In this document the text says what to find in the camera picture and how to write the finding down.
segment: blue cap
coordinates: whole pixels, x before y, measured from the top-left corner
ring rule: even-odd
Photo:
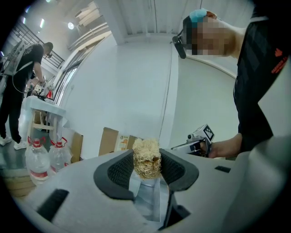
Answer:
[[[207,15],[207,10],[201,8],[199,10],[194,10],[189,14],[192,23],[200,23],[203,21],[203,17]]]

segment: black pants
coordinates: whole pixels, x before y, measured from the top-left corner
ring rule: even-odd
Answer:
[[[21,111],[21,104],[23,101],[23,94],[18,92],[12,84],[11,78],[7,81],[2,104],[0,107],[0,135],[6,137],[5,123],[9,116],[9,126],[12,139],[19,143],[21,137],[18,132],[19,116]]]

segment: ceiling light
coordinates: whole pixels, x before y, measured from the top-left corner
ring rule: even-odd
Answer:
[[[74,24],[68,23],[68,28],[71,29],[71,30],[73,30],[74,29]]]
[[[28,7],[26,8],[26,10],[25,10],[26,13],[28,12],[29,8],[30,8],[30,6],[28,6]]]
[[[45,20],[44,19],[41,19],[41,22],[40,22],[40,27],[42,28],[42,26],[44,25],[44,22]]]

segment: white sneaker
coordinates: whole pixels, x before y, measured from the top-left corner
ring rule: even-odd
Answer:
[[[12,138],[8,135],[6,135],[6,138],[3,138],[0,136],[0,145],[4,146],[5,144],[12,141]]]
[[[19,143],[15,142],[14,143],[14,149],[15,150],[20,150],[20,149],[25,149],[27,147],[27,143],[21,139]]]

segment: person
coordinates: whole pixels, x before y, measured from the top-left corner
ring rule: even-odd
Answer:
[[[29,46],[25,50],[19,65],[17,66],[17,69],[20,69],[23,65],[31,61],[33,63],[17,72],[13,78],[8,77],[6,88],[3,94],[2,104],[0,107],[0,145],[4,146],[5,144],[11,142],[13,139],[15,141],[15,150],[26,148],[26,141],[21,139],[21,136],[18,132],[21,104],[24,98],[23,92],[25,90],[28,79],[32,75],[33,69],[36,76],[40,80],[40,83],[45,83],[41,72],[41,59],[44,54],[49,55],[52,49],[53,44],[51,42],[47,42],[43,45],[35,44]],[[6,134],[5,123],[8,119],[8,116],[12,138]]]
[[[286,63],[287,37],[277,31],[276,25],[257,7],[247,28],[231,26],[205,9],[191,12],[189,18],[190,24],[186,19],[183,21],[183,36],[191,45],[192,54],[232,56],[238,60],[233,90],[238,134],[229,140],[212,143],[209,157],[235,157],[251,151],[273,136],[258,101]],[[205,150],[205,145],[201,144],[201,148]]]

